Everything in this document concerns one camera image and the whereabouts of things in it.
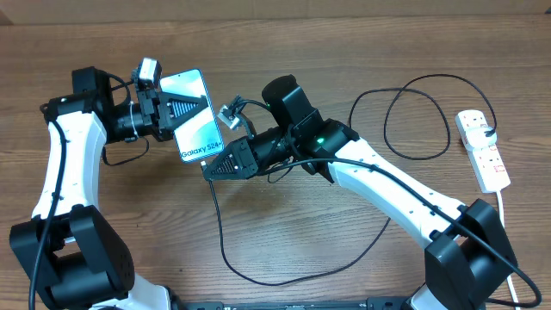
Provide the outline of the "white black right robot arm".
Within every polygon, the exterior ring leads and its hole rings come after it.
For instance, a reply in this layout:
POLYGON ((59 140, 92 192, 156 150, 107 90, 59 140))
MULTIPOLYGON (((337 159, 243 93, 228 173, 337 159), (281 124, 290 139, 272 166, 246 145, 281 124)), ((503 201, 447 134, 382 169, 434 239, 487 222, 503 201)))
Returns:
POLYGON ((267 176, 299 166, 349 189, 399 224, 424 252, 424 284, 407 309, 478 309, 518 262, 496 209, 466 205, 426 187, 380 156, 350 124, 324 119, 291 76, 262 92, 275 127, 229 143, 203 164, 209 183, 267 176))

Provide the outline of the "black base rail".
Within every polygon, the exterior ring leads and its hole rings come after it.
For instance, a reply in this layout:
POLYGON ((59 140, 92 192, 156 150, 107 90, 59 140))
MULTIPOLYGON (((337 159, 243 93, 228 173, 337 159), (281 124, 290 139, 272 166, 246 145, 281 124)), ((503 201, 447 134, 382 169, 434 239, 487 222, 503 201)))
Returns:
POLYGON ((364 301, 298 301, 223 303, 221 301, 184 302, 177 301, 173 309, 181 310, 401 310, 409 309, 408 297, 370 297, 364 301))

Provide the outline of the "blue Samsung smartphone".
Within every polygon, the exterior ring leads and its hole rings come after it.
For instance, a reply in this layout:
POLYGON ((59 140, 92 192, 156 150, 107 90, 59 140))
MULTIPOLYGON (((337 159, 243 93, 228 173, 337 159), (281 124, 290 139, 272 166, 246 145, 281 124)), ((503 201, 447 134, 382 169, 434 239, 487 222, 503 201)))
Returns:
POLYGON ((203 97, 207 102, 205 108, 174 131, 180 159, 190 163, 220 153, 225 144, 201 71, 192 69, 163 77, 160 87, 162 91, 179 96, 203 97))

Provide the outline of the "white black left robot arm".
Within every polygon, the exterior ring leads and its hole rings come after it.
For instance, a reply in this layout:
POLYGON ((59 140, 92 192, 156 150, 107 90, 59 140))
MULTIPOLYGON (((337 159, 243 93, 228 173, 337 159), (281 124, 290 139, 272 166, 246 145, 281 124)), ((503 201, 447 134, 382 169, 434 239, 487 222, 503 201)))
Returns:
POLYGON ((224 143, 202 73, 164 76, 143 59, 129 80, 93 66, 71 74, 73 92, 41 106, 50 154, 40 199, 9 245, 29 281, 29 303, 50 309, 180 309, 169 288, 139 276, 122 238, 99 207, 105 147, 175 141, 185 162, 224 143))

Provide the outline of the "white charger plug adapter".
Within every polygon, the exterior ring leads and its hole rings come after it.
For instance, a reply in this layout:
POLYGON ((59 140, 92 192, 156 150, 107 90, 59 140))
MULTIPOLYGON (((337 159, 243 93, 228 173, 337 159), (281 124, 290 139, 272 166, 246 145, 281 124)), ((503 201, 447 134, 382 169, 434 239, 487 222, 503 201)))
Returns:
POLYGON ((491 127, 470 127, 465 132, 465 147, 468 151, 493 146, 497 142, 496 130, 491 127))

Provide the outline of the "white power strip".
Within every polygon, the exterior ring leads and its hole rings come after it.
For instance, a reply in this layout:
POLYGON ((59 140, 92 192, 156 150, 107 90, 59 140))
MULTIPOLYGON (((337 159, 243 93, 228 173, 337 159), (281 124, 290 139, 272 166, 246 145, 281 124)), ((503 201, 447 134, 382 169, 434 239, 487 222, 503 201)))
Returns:
MULTIPOLYGON (((455 124, 465 146, 465 132, 470 127, 490 127, 484 114, 479 110, 464 110, 455 117, 455 124)), ((493 146, 467 150, 474 174, 483 193, 497 193, 511 184, 503 159, 498 151, 497 142, 493 146)))

